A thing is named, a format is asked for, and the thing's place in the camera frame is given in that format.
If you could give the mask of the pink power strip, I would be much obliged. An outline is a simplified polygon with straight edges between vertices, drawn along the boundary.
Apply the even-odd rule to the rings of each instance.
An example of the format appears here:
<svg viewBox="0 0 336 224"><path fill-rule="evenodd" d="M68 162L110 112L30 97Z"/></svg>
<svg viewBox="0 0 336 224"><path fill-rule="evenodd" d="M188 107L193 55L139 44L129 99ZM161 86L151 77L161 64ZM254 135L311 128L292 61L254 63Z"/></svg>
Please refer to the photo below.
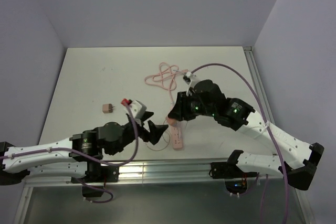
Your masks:
<svg viewBox="0 0 336 224"><path fill-rule="evenodd" d="M170 134L172 138L172 147L174 150L183 149L183 137L182 137L182 126L180 122L177 122L173 126L170 126Z"/></svg>

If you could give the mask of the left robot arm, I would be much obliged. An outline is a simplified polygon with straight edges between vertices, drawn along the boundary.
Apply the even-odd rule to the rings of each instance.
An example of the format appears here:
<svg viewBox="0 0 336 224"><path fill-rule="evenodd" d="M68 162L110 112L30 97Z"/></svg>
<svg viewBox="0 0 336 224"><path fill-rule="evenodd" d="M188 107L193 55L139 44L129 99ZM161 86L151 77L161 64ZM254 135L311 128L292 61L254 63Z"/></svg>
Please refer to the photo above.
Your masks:
<svg viewBox="0 0 336 224"><path fill-rule="evenodd" d="M168 125L150 121L152 112L140 119L129 119L125 125L108 122L92 130L50 144L16 147L1 142L1 185L16 185L25 177L56 176L82 179L86 183L102 180L102 167L120 167L126 162L112 164L103 155L121 153L139 140L157 144Z"/></svg>

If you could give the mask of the orange pink charger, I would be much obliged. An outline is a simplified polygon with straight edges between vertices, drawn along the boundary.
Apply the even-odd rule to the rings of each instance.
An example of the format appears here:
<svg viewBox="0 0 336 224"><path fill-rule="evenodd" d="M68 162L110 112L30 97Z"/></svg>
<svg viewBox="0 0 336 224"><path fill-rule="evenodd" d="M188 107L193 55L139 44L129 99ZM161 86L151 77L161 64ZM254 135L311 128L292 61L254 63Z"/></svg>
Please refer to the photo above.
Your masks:
<svg viewBox="0 0 336 224"><path fill-rule="evenodd" d="M176 119L167 118L166 121L172 127L177 127L178 126L178 121Z"/></svg>

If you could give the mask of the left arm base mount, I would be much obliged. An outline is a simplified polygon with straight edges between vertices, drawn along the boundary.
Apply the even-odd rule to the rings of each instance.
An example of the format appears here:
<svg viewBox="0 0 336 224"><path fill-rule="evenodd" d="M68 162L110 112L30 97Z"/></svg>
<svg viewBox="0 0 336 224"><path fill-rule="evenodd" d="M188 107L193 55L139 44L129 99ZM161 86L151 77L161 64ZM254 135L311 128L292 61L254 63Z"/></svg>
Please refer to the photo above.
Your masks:
<svg viewBox="0 0 336 224"><path fill-rule="evenodd" d="M116 183L119 178L119 168L104 166L99 163L79 163L75 168L80 178L71 177L72 184L81 185L85 200L104 203L113 199L113 194L106 189L107 183Z"/></svg>

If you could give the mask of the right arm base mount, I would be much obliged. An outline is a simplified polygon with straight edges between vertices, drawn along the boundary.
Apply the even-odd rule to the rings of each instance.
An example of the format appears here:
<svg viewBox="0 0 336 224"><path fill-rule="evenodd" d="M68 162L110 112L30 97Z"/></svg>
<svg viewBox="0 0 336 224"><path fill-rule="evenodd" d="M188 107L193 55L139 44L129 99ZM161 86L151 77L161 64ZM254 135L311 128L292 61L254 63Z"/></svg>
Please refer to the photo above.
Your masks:
<svg viewBox="0 0 336 224"><path fill-rule="evenodd" d="M243 172L238 167L227 162L212 162L209 171L212 179L224 179L225 187L229 193L242 194L248 189L248 178L256 178L256 172Z"/></svg>

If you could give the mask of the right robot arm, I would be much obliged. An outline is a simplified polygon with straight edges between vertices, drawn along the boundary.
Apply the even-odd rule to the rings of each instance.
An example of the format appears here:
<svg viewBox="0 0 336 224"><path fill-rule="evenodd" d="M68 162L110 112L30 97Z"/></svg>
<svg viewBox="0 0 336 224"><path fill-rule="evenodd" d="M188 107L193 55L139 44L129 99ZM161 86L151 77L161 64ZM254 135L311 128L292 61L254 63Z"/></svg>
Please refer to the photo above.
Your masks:
<svg viewBox="0 0 336 224"><path fill-rule="evenodd" d="M324 152L321 144L303 142L264 120L245 101L225 97L211 80L185 77L184 81L188 88L178 92L175 106L168 114L169 119L190 121L197 116L208 116L219 125L241 133L271 151L270 155L261 155L234 150L223 165L211 165L213 178L265 174L283 177L295 189L309 189Z"/></svg>

